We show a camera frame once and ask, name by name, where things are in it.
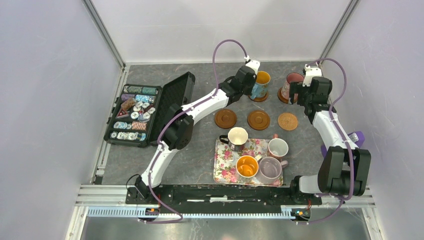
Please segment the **black cable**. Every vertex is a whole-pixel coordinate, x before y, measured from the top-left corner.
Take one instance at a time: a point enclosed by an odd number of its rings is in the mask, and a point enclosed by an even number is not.
[[[138,174],[138,173],[136,173],[136,174],[134,174],[134,175],[132,175],[132,176],[130,176],[129,178],[128,178],[128,180],[126,181],[126,183],[125,183],[125,187],[126,187],[126,190],[127,191],[129,191],[129,189],[128,189],[128,183],[130,182],[130,180],[131,179],[133,179],[135,176],[139,176],[140,178],[142,177],[140,174]]]

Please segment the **open case lid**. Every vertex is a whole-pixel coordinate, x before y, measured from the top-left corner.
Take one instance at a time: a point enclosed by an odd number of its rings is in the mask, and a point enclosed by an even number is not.
[[[157,140],[163,128],[164,117],[172,104],[185,105],[192,99],[196,78],[191,72],[186,72],[177,79],[165,84],[160,94],[156,116],[150,135],[147,137],[150,145],[157,146]]]

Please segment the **tray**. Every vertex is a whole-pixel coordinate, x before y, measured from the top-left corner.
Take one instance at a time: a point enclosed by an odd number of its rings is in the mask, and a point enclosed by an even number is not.
[[[162,87],[160,86],[151,86],[151,85],[135,85],[135,84],[125,84],[124,88],[129,87],[143,87],[143,88],[155,88],[156,92],[154,94],[141,94],[141,95],[150,95],[155,96],[154,102],[151,103],[151,107],[155,108],[155,112],[150,115],[149,121],[146,122],[145,130],[132,130],[132,129],[119,129],[114,128],[116,122],[124,122],[131,124],[132,122],[138,122],[137,119],[132,119],[130,116],[117,118],[118,113],[121,110],[121,104],[124,102],[122,100],[123,94],[135,94],[134,92],[125,92],[122,90],[121,94],[115,101],[115,107],[112,109],[112,116],[107,121],[107,128],[104,134],[103,139],[115,145],[124,145],[130,147],[147,147],[147,146],[156,146],[159,133],[161,132],[164,126],[164,116],[168,112],[169,107],[172,104],[184,105],[190,102],[193,86],[195,83],[195,76],[191,72],[186,72],[185,74],[179,76],[178,78],[172,80],[171,82],[165,84]],[[131,108],[128,113],[131,115],[133,113],[133,108]],[[136,140],[129,139],[117,139],[112,137],[111,133],[139,133],[144,134],[144,138],[138,138]]]
[[[255,157],[259,154],[267,152],[269,139],[249,138],[241,152],[231,151],[228,144],[220,142],[219,139],[215,143],[215,163],[213,164],[213,179],[220,184],[239,184],[252,186],[275,186],[283,185],[283,173],[273,184],[263,184],[256,177],[250,182],[242,182],[236,178],[237,160],[244,155]]]

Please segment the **black case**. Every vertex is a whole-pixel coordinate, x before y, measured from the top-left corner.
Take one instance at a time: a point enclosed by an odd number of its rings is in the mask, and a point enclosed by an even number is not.
[[[156,111],[150,116],[150,120],[147,123],[146,131],[114,128],[114,124],[116,122],[132,123],[134,121],[137,121],[137,119],[132,119],[130,116],[124,118],[116,118],[117,114],[121,110],[121,104],[124,102],[121,99],[121,95],[125,94],[125,92],[124,90],[122,90],[119,97],[116,98],[115,106],[112,108],[112,116],[109,117],[107,121],[107,128],[103,139],[106,142],[114,145],[140,148],[144,148],[147,146],[157,146],[159,134],[161,133],[164,124],[166,124],[164,122],[164,117],[168,109],[172,104],[185,105],[191,101],[195,81],[195,76],[188,71],[185,74],[179,76],[178,78],[172,80],[171,82],[165,84],[163,88],[160,86],[125,84],[124,86],[128,87],[136,86],[156,88],[157,94],[156,99],[153,103],[153,107],[156,109]],[[132,112],[132,108],[128,110],[128,113],[130,115]],[[112,132],[146,133],[146,138],[143,141],[111,138]]]

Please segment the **cup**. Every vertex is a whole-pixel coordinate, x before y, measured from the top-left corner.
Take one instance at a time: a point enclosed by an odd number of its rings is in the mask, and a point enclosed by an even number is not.
[[[289,145],[281,138],[278,138],[277,134],[274,134],[273,139],[268,143],[267,155],[273,157],[280,162],[283,157],[289,152]]]
[[[243,151],[248,140],[248,132],[242,127],[233,127],[228,135],[219,136],[219,141],[229,145],[229,149],[235,152]]]
[[[249,155],[242,156],[237,160],[235,169],[237,180],[248,183],[258,173],[258,160]]]
[[[285,82],[283,86],[278,90],[278,99],[280,99],[281,102],[288,104],[290,101],[290,83],[298,83],[303,82],[304,76],[297,72],[292,72],[285,78]],[[298,101],[298,94],[296,93],[294,95],[293,103],[296,103]]]
[[[266,156],[259,161],[256,179],[266,185],[272,184],[281,176],[282,169],[288,164],[286,160],[280,162],[272,156]]]
[[[254,83],[250,99],[263,98],[268,93],[268,84],[271,81],[271,76],[266,71],[258,71],[256,82]]]

